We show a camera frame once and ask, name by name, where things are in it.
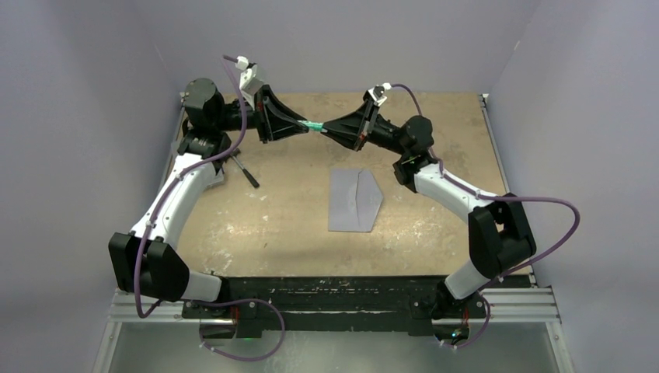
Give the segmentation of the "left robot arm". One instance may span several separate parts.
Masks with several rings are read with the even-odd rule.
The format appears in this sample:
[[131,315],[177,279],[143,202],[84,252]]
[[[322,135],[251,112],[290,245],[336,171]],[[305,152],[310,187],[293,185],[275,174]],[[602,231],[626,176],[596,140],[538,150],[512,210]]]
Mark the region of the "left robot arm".
[[203,191],[223,173],[232,141],[245,124],[264,143],[309,132],[305,118],[276,98],[268,85],[248,99],[226,103],[209,78],[189,82],[182,107],[187,115],[173,168],[152,205],[127,233],[117,232],[109,253],[117,286],[163,301],[201,301],[211,317],[229,313],[232,297],[219,276],[191,270],[176,253],[180,235]]

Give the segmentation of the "green white glue stick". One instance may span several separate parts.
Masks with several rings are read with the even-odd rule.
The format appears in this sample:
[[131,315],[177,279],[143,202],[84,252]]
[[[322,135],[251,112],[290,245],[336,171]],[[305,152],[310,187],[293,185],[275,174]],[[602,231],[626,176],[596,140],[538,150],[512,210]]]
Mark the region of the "green white glue stick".
[[299,123],[305,125],[310,131],[323,132],[323,122],[300,120]]

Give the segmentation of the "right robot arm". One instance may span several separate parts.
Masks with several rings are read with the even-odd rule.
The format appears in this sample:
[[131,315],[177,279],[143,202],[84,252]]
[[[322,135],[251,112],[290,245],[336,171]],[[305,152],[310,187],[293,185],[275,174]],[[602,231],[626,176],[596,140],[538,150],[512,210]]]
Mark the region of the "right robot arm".
[[469,258],[438,287],[436,305],[442,314],[457,315],[470,295],[536,253],[521,202],[513,194],[479,190],[450,173],[431,151],[433,124],[428,118],[415,115],[396,126],[382,117],[375,104],[365,103],[353,113],[323,123],[321,133],[356,152],[370,143],[399,155],[392,165],[397,182],[466,223]]

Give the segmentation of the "grey envelope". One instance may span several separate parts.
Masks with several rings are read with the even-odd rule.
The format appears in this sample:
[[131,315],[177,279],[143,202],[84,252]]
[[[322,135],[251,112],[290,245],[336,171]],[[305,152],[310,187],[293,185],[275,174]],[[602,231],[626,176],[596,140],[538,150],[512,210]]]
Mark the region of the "grey envelope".
[[383,194],[369,169],[332,169],[329,178],[328,230],[371,232]]

